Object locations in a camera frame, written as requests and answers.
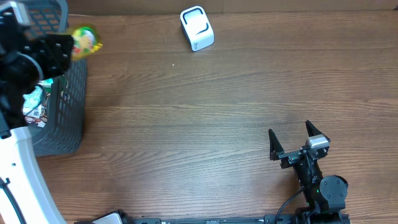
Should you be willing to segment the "green white tissue pack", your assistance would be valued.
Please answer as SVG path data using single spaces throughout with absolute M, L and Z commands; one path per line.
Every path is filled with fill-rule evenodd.
M 23 104 L 22 109 L 32 110 L 39 103 L 44 104 L 47 97 L 50 96 L 52 84 L 53 84 L 52 78 L 39 81 L 38 84 L 36 84 L 32 93 L 23 95 L 25 102 Z

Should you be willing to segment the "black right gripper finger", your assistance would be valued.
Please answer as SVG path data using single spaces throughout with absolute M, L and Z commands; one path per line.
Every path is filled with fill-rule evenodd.
M 306 120 L 305 125 L 309 137 L 322 134 L 309 120 Z
M 270 160 L 276 161 L 279 160 L 279 156 L 284 153 L 284 149 L 281 146 L 275 132 L 272 129 L 268 130 L 269 133 L 269 141 L 270 141 Z

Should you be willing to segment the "clear bottle yellow liquid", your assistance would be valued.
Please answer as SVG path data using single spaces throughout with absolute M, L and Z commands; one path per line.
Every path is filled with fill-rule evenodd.
M 72 48 L 73 61 L 84 59 L 99 51 L 103 46 L 102 39 L 96 27 L 92 24 L 69 27 L 65 33 L 70 34 L 74 40 Z

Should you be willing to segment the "brown patterned snack packet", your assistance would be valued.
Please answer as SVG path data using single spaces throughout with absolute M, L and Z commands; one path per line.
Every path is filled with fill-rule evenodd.
M 23 110 L 22 112 L 25 116 L 25 121 L 28 124 L 36 125 L 39 128 L 43 128 L 48 121 L 47 106 L 49 104 L 49 97 L 45 100 L 44 104 L 38 104 L 32 110 Z

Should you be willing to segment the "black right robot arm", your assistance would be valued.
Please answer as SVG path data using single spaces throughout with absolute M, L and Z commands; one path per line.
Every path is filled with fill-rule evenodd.
M 346 208 L 348 182 L 339 175 L 323 176 L 318 160 L 328 155 L 330 138 L 319 131 L 309 120 L 305 122 L 308 138 L 300 149 L 285 152 L 275 132 L 270 129 L 270 160 L 280 161 L 283 169 L 293 168 L 300 190 L 288 198 L 273 217 L 273 223 L 350 223 L 348 215 L 341 213 Z M 298 195 L 303 194 L 306 207 L 299 207 L 294 214 L 282 216 L 283 209 Z

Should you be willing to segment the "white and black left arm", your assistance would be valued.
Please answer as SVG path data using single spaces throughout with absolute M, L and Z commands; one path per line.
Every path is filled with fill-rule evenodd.
M 34 155 L 22 108 L 39 81 L 70 67 L 73 37 L 29 39 L 30 12 L 22 2 L 1 4 L 1 216 L 6 223 L 65 223 Z

